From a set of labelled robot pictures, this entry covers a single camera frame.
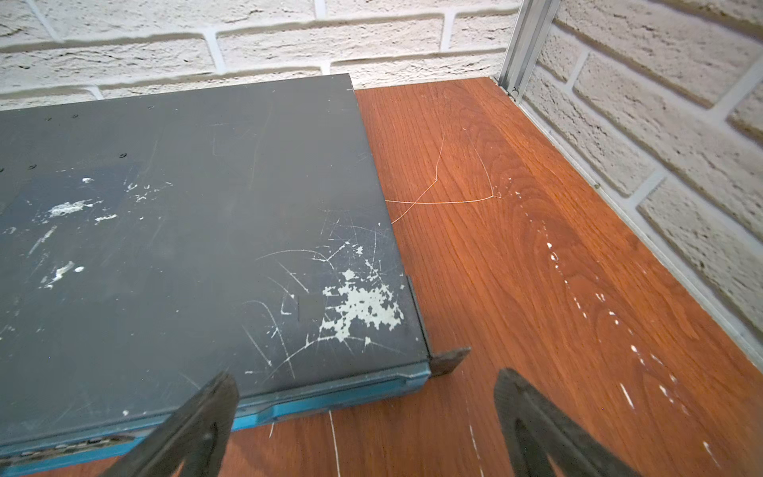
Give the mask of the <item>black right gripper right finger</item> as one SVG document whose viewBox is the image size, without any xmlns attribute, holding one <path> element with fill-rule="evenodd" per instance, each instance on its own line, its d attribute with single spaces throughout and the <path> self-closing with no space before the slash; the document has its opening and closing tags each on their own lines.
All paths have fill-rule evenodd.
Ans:
<svg viewBox="0 0 763 477">
<path fill-rule="evenodd" d="M 494 403 L 516 476 L 636 476 L 514 369 L 502 369 Z"/>
</svg>

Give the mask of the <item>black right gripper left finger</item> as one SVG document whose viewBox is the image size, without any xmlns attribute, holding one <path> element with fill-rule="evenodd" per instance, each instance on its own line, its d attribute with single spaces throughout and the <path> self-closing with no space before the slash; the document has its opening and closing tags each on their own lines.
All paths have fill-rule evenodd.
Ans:
<svg viewBox="0 0 763 477">
<path fill-rule="evenodd" d="M 217 476 L 239 400 L 234 377 L 219 373 L 103 474 Z"/>
</svg>

